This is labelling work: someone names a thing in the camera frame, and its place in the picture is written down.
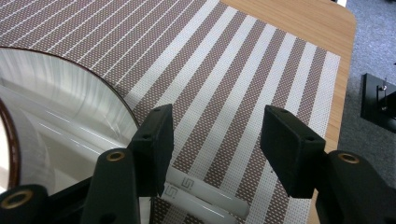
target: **black plastic holder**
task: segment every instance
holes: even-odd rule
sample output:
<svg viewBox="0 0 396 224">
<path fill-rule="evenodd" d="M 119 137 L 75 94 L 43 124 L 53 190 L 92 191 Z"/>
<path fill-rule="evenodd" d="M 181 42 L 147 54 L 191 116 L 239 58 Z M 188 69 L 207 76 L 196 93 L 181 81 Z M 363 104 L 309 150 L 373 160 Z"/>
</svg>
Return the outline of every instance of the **black plastic holder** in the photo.
<svg viewBox="0 0 396 224">
<path fill-rule="evenodd" d="M 363 75 L 362 79 L 363 93 L 361 98 L 361 117 L 396 133 L 396 119 L 393 119 L 386 112 L 382 111 L 382 105 L 379 103 L 385 98 L 383 91 L 378 90 L 383 87 L 384 80 L 370 74 Z M 396 92 L 396 86 L 389 83 L 387 83 L 386 86 L 387 95 Z"/>
</svg>

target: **gray floor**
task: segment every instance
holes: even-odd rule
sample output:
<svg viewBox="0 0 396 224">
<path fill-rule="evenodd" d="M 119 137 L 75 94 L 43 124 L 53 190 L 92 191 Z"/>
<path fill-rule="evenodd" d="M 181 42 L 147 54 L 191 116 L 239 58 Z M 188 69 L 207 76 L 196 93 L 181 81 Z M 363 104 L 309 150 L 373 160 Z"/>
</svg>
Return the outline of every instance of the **gray floor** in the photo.
<svg viewBox="0 0 396 224">
<path fill-rule="evenodd" d="M 396 84 L 396 2 L 347 0 L 357 31 L 346 91 L 339 150 L 366 158 L 396 188 L 396 133 L 361 119 L 361 76 L 370 73 Z"/>
</svg>

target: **woven placemat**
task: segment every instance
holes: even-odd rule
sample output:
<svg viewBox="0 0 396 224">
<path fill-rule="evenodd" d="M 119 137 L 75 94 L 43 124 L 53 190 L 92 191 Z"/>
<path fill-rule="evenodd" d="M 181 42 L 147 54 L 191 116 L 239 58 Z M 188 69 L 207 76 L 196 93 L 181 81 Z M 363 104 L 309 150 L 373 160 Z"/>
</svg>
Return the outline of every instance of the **woven placemat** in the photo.
<svg viewBox="0 0 396 224">
<path fill-rule="evenodd" d="M 305 223 L 259 146 L 265 105 L 324 136 L 340 57 L 218 0 L 4 0 L 0 46 L 79 63 L 139 122 L 173 104 L 177 169 L 247 201 L 241 223 Z M 156 200 L 155 223 L 201 222 Z"/>
</svg>

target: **white stripe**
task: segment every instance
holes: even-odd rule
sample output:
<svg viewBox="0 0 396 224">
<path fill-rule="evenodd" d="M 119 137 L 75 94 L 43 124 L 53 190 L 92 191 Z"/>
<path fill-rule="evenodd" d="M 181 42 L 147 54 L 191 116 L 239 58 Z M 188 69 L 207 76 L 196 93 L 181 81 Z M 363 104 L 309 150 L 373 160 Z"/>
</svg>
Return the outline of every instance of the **white stripe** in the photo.
<svg viewBox="0 0 396 224">
<path fill-rule="evenodd" d="M 125 96 L 124 100 L 128 103 L 131 109 L 134 109 L 136 105 L 140 102 L 143 96 L 149 91 L 151 86 L 154 82 L 159 78 L 159 76 L 163 73 L 166 67 L 169 65 L 170 62 L 177 56 L 180 50 L 186 45 L 188 40 L 192 37 L 192 35 L 196 32 L 196 29 L 204 22 L 205 18 L 209 15 L 209 13 L 213 10 L 214 6 L 217 4 L 216 1 L 207 1 L 203 7 L 198 11 L 198 13 L 190 20 L 190 22 L 183 28 L 183 30 L 177 35 L 174 41 L 166 48 L 166 50 L 162 53 L 162 55 L 156 60 L 156 62 L 149 68 L 145 75 L 143 75 L 140 80 L 134 85 L 134 87 L 129 91 L 129 93 Z M 200 47 L 206 43 L 206 45 L 214 45 L 215 40 L 207 38 L 209 35 L 212 36 L 213 34 L 217 34 L 218 36 L 221 35 L 222 30 L 222 22 L 230 21 L 230 17 L 233 15 L 222 16 L 218 23 L 215 24 L 209 34 L 206 36 L 204 41 L 201 43 Z M 199 64 L 192 64 L 192 66 L 196 67 L 195 70 L 198 68 Z"/>
<path fill-rule="evenodd" d="M 219 37 L 221 36 L 224 29 L 227 27 L 227 24 L 231 21 L 235 13 L 236 10 L 234 8 L 227 7 L 222 16 L 210 30 L 209 34 L 205 37 L 204 41 L 200 44 L 198 49 L 192 54 L 189 61 L 179 72 L 178 76 L 188 77 L 192 76 L 192 74 L 195 73 L 195 71 L 198 69 L 199 65 L 205 59 L 209 51 L 218 41 Z M 222 75 L 211 73 L 207 80 L 211 80 L 212 83 L 217 83 L 220 82 L 221 79 Z M 200 92 L 195 96 L 195 99 L 191 103 L 190 108 L 186 111 L 180 123 L 175 129 L 175 147 L 172 153 L 171 164 L 175 161 L 178 153 L 186 143 L 196 122 L 204 112 L 206 105 L 208 104 L 210 98 L 214 93 L 214 90 L 207 90 L 207 92 L 203 92 L 204 89 L 204 87 L 200 89 Z"/>
<path fill-rule="evenodd" d="M 256 19 L 252 17 L 246 17 L 244 23 L 241 24 L 238 33 L 235 34 L 233 40 L 230 42 L 230 45 L 228 46 L 227 50 L 223 53 L 222 57 L 226 57 L 226 58 L 230 57 L 231 58 L 230 60 L 233 60 L 234 56 L 236 56 L 237 51 L 242 46 L 243 41 L 245 41 L 246 37 L 248 36 L 248 33 L 250 32 L 250 29 L 253 27 L 255 21 Z M 262 47 L 263 43 L 261 40 L 259 40 L 257 43 L 258 45 L 260 45 L 260 47 Z M 264 50 L 261 50 L 261 52 L 258 52 L 258 50 L 256 50 L 256 52 L 254 53 L 261 54 L 263 52 Z M 233 117 L 235 116 L 238 107 L 242 103 L 242 100 L 245 96 L 248 86 L 250 85 L 250 82 L 254 77 L 254 71 L 257 69 L 260 63 L 260 60 L 257 60 L 255 56 L 256 55 L 251 54 L 249 57 L 251 61 L 256 61 L 255 67 L 252 68 L 249 66 L 248 63 L 246 63 L 239 78 L 237 79 L 235 85 L 233 86 L 230 95 L 228 96 L 226 102 L 224 103 L 223 108 L 221 109 L 218 117 L 216 118 L 216 121 L 210 130 L 210 133 L 208 134 L 206 140 L 204 141 L 202 148 L 198 153 L 197 158 L 194 160 L 194 163 L 189 171 L 190 175 L 193 175 L 200 179 L 205 178 L 207 171 L 210 168 L 210 164 L 215 159 L 219 147 L 222 143 L 222 140 L 224 139 L 227 130 L 229 129 L 231 123 L 233 122 Z M 220 71 L 218 71 L 220 67 L 225 67 L 226 69 L 228 69 L 229 66 L 230 66 L 229 64 L 227 64 L 227 66 L 223 65 L 221 64 L 221 61 L 219 61 L 215 69 L 212 71 L 212 74 L 220 74 Z M 213 86 L 213 84 L 218 84 L 218 83 L 213 83 L 211 82 L 210 79 L 208 79 L 202 88 L 202 93 L 205 94 L 210 89 L 215 90 L 218 85 Z"/>
<path fill-rule="evenodd" d="M 257 187 L 253 201 L 251 202 L 250 213 L 246 220 L 247 224 L 264 223 L 268 207 L 274 194 L 276 181 L 277 176 L 275 172 L 273 172 L 270 163 L 266 162 L 262 171 L 259 186 Z"/>
<path fill-rule="evenodd" d="M 178 2 L 179 0 L 177 0 L 171 7 L 169 7 L 166 11 L 165 11 L 165 13 L 163 13 L 162 15 L 161 15 L 161 17 L 158 19 L 158 20 L 156 20 L 155 22 L 154 22 L 154 24 L 152 24 L 151 26 L 150 26 L 150 28 L 149 29 L 147 29 L 147 31 L 119 58 L 119 60 L 116 62 L 116 63 L 114 63 L 113 64 L 113 66 L 111 66 L 110 67 L 110 69 L 108 69 L 107 70 L 107 72 L 105 73 L 105 75 L 104 75 L 104 77 L 105 76 L 107 76 L 107 74 L 116 66 L 116 64 L 118 64 L 124 57 L 125 57 L 125 55 L 127 55 L 130 51 L 131 51 L 131 49 L 133 49 L 134 48 L 134 46 L 136 46 L 139 42 L 140 42 L 140 40 L 142 40 L 145 36 L 146 36 L 146 34 L 148 34 L 149 33 L 149 31 L 152 29 L 152 28 L 154 28 L 156 25 L 157 25 L 157 23 L 160 21 L 160 20 L 162 20 L 163 19 L 163 17 L 164 16 L 166 16 L 166 14 L 168 14 L 168 12 L 172 9 L 172 7 L 174 7 L 176 4 L 177 4 L 177 2 Z M 116 83 L 116 87 L 120 84 L 120 82 L 125 78 L 125 76 L 126 76 L 127 74 L 124 74 L 122 77 L 121 77 L 121 79 Z"/>
<path fill-rule="evenodd" d="M 38 44 L 41 40 L 43 40 L 44 38 L 46 38 L 47 36 L 49 36 L 50 34 L 52 34 L 54 31 L 56 31 L 59 27 L 63 26 L 65 23 L 67 23 L 68 21 L 70 21 L 71 19 L 73 19 L 75 16 L 77 16 L 78 13 L 80 13 L 81 11 L 85 10 L 88 6 L 90 6 L 92 3 L 94 3 L 95 1 L 91 1 L 87 6 L 83 7 L 82 9 L 80 9 L 78 12 L 76 12 L 75 14 L 73 14 L 71 17 L 67 18 L 67 20 L 63 21 L 62 23 L 58 24 L 54 29 L 52 29 L 51 31 L 49 31 L 48 33 L 46 33 L 45 35 L 41 36 L 40 39 L 38 39 L 33 45 L 31 45 L 29 47 L 29 49 L 32 49 L 36 44 Z"/>
<path fill-rule="evenodd" d="M 4 5 L 0 6 L 0 9 L 2 9 L 3 7 L 8 6 L 9 4 L 11 4 L 11 3 L 13 3 L 13 2 L 15 2 L 15 0 L 11 0 L 11 1 L 5 3 Z"/>
<path fill-rule="evenodd" d="M 337 77 L 340 57 L 327 52 L 320 74 L 318 91 L 312 108 L 309 127 L 324 138 L 332 108 L 335 78 Z"/>
<path fill-rule="evenodd" d="M 24 20 L 21 21 L 20 23 L 14 25 L 11 29 L 7 30 L 5 33 L 2 33 L 2 34 L 0 35 L 0 38 L 3 37 L 4 35 L 8 34 L 9 32 L 13 31 L 15 28 L 17 28 L 18 26 L 20 26 L 22 23 L 24 23 L 24 22 L 30 20 L 33 16 L 37 15 L 38 13 L 40 13 L 41 11 L 43 11 L 44 9 L 46 9 L 47 7 L 49 7 L 50 5 L 56 3 L 57 1 L 58 1 L 58 0 L 55 0 L 55 1 L 51 2 L 51 3 L 49 3 L 48 5 L 44 6 L 44 7 L 41 8 L 40 10 L 38 10 L 35 14 L 29 16 L 28 18 L 24 19 Z"/>
<path fill-rule="evenodd" d="M 274 64 L 265 81 L 262 92 L 247 122 L 246 129 L 242 135 L 241 141 L 236 148 L 233 159 L 221 183 L 221 189 L 235 194 L 241 183 L 242 177 L 248 166 L 248 160 L 251 152 L 256 145 L 262 129 L 262 118 L 264 115 L 265 105 L 271 104 L 278 88 L 279 80 L 282 77 L 286 63 L 291 53 L 296 36 L 286 34 L 282 45 L 276 55 Z"/>
<path fill-rule="evenodd" d="M 310 207 L 310 199 L 295 199 L 290 197 L 283 224 L 306 223 Z"/>
<path fill-rule="evenodd" d="M 312 61 L 314 60 L 315 51 L 317 47 L 310 43 L 306 43 L 303 55 L 299 62 L 296 76 L 291 85 L 288 101 L 286 102 L 286 108 L 290 113 L 296 115 L 300 107 L 300 102 L 303 98 L 304 87 L 306 80 L 308 79 L 309 70 L 311 69 Z"/>
<path fill-rule="evenodd" d="M 95 11 L 95 13 L 91 14 L 91 16 L 85 20 L 84 22 L 80 23 L 78 26 L 76 26 L 76 28 L 74 28 L 72 31 L 70 31 L 67 35 L 63 36 L 62 39 L 58 40 L 58 42 L 56 42 L 56 44 L 54 44 L 52 47 L 50 47 L 49 49 L 47 49 L 47 52 L 53 50 L 56 46 L 58 46 L 60 43 L 62 43 L 62 41 L 64 41 L 68 36 L 70 36 L 71 34 L 73 34 L 79 27 L 81 27 L 83 24 L 85 24 L 85 22 L 89 21 L 92 17 L 94 17 L 96 14 L 98 14 L 99 12 L 101 12 L 105 7 L 107 7 L 108 5 L 110 5 L 110 3 L 112 3 L 113 1 L 108 1 L 108 3 L 106 3 L 104 6 L 102 6 L 101 8 L 99 8 L 99 10 Z"/>
<path fill-rule="evenodd" d="M 118 84 L 132 71 L 132 69 L 134 69 L 134 67 L 140 62 L 140 60 L 146 55 L 146 53 L 149 52 L 149 50 L 151 50 L 151 48 L 158 42 L 158 40 L 160 40 L 163 37 L 163 35 L 169 30 L 169 28 L 171 28 L 174 25 L 174 23 L 178 20 L 178 18 L 183 15 L 183 13 L 187 10 L 187 8 L 190 7 L 192 3 L 193 1 L 190 1 L 189 4 L 177 15 L 177 17 L 166 27 L 166 29 L 163 30 L 163 32 L 157 37 L 157 39 L 155 39 L 152 42 L 152 44 L 145 50 L 145 52 L 143 52 L 143 54 L 140 55 L 140 57 L 134 62 L 134 64 L 132 64 L 132 66 L 128 69 L 128 71 L 124 73 Z"/>
<path fill-rule="evenodd" d="M 32 2 L 30 2 L 29 4 L 27 4 L 26 6 L 21 7 L 20 9 L 14 11 L 11 15 L 8 15 L 7 17 L 5 17 L 5 18 L 3 18 L 2 20 L 0 20 L 0 23 L 3 22 L 3 21 L 5 21 L 6 19 L 10 18 L 11 16 L 17 14 L 17 13 L 20 12 L 21 10 L 24 10 L 26 7 L 29 7 L 30 5 L 32 5 L 32 4 L 35 3 L 36 1 L 37 1 L 37 0 L 32 1 Z"/>
<path fill-rule="evenodd" d="M 109 53 L 109 52 L 111 52 L 111 50 L 113 50 L 122 40 L 124 40 L 125 39 L 125 37 L 127 37 L 133 30 L 134 30 L 134 28 L 136 28 L 141 22 L 143 22 L 143 20 L 147 17 L 147 16 L 149 16 L 150 14 L 151 14 L 151 12 L 152 11 L 154 11 L 155 10 L 155 8 L 157 8 L 160 4 L 161 4 L 162 2 L 159 2 L 154 8 L 152 8 L 150 11 L 149 11 L 149 13 L 147 13 L 139 22 L 137 22 L 135 25 L 134 25 L 134 27 L 132 27 L 125 35 L 123 35 L 120 39 L 119 39 L 119 41 L 117 41 L 117 43 L 116 44 L 114 44 L 98 61 L 96 61 L 96 63 L 93 65 L 93 66 L 91 66 L 91 68 L 90 69 L 93 69 L 97 64 L 99 64 L 99 62 L 101 62 L 106 56 L 107 56 L 107 54 Z M 114 67 L 114 66 L 116 66 L 116 64 L 120 61 L 120 59 L 121 58 L 119 58 L 119 60 L 116 62 L 116 63 L 114 63 L 112 66 L 111 66 L 111 68 L 109 69 L 109 70 L 107 70 L 107 72 L 105 73 L 105 75 L 103 76 L 103 77 L 105 77 L 106 75 L 107 75 L 107 73 Z"/>
<path fill-rule="evenodd" d="M 19 39 L 15 40 L 10 46 L 12 47 L 14 44 L 18 43 L 20 40 L 24 39 L 26 36 L 28 36 L 30 33 L 32 33 L 35 29 L 37 29 L 38 27 L 42 26 L 44 23 L 46 23 L 47 21 L 49 21 L 50 19 L 52 19 L 53 17 L 55 17 L 56 15 L 58 15 L 59 13 L 61 13 L 65 9 L 67 9 L 68 7 L 70 7 L 71 5 L 75 4 L 76 2 L 77 2 L 77 0 L 74 0 L 73 2 L 69 3 L 66 7 L 62 7 L 61 10 L 59 10 L 56 13 L 52 14 L 50 17 L 48 17 L 46 20 L 42 21 L 35 28 L 33 28 L 31 31 L 29 31 L 25 35 L 21 36 Z"/>
<path fill-rule="evenodd" d="M 117 14 L 117 12 L 119 12 L 123 7 L 125 7 L 125 5 L 127 5 L 131 0 L 126 1 L 121 7 L 119 7 L 119 9 L 117 9 L 116 11 L 114 11 L 113 13 L 111 13 L 111 15 L 109 17 L 107 17 L 104 21 L 102 21 L 99 25 L 97 25 L 95 27 L 95 29 L 93 29 L 92 31 L 90 31 L 89 34 L 85 35 L 84 38 L 80 39 L 71 49 L 69 49 L 64 55 L 66 56 L 70 51 L 72 51 L 77 45 L 79 45 L 82 41 L 84 41 L 86 38 L 88 38 L 88 36 L 90 36 L 93 32 L 95 32 L 97 29 L 99 29 L 99 27 L 101 27 L 105 22 L 107 22 L 108 20 L 110 20 L 110 18 L 112 18 L 114 15 Z M 115 26 L 113 29 L 111 29 L 110 32 L 108 32 L 104 37 L 102 37 L 101 40 L 99 40 L 92 48 L 90 48 L 90 50 L 88 50 L 87 52 L 85 52 L 84 55 L 82 55 L 81 58 L 79 58 L 77 60 L 77 63 L 79 63 L 85 56 L 87 56 L 87 54 L 89 54 L 93 49 L 96 48 L 96 46 L 98 46 L 100 43 L 102 43 L 103 40 L 106 39 L 106 37 L 108 37 L 111 33 L 113 33 L 114 30 L 116 30 L 119 26 L 121 26 L 126 20 L 128 20 L 129 17 L 131 17 L 132 15 L 134 15 L 134 13 L 141 8 L 145 3 L 147 3 L 147 0 L 145 2 L 143 2 L 142 4 L 140 4 L 137 8 L 134 9 L 134 11 L 132 11 L 131 13 L 129 13 L 129 15 L 127 17 L 125 17 L 121 22 L 119 22 L 119 24 L 117 24 L 117 26 Z"/>
</svg>

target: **black object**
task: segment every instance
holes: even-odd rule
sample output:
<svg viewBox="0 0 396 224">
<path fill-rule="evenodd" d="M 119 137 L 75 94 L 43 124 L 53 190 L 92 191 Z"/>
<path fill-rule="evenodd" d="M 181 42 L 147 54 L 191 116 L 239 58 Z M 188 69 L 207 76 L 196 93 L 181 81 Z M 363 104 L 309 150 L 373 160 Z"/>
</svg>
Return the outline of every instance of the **black object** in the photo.
<svg viewBox="0 0 396 224">
<path fill-rule="evenodd" d="M 361 117 L 396 133 L 396 87 L 370 74 L 362 81 Z"/>
<path fill-rule="evenodd" d="M 98 158 L 91 178 L 50 197 L 38 185 L 1 194 L 0 223 L 140 223 L 138 197 L 163 193 L 173 141 L 172 105 L 157 107 L 127 148 Z"/>
<path fill-rule="evenodd" d="M 364 158 L 324 152 L 324 140 L 289 111 L 267 105 L 261 148 L 286 192 L 312 197 L 321 223 L 396 223 L 396 191 Z"/>
</svg>

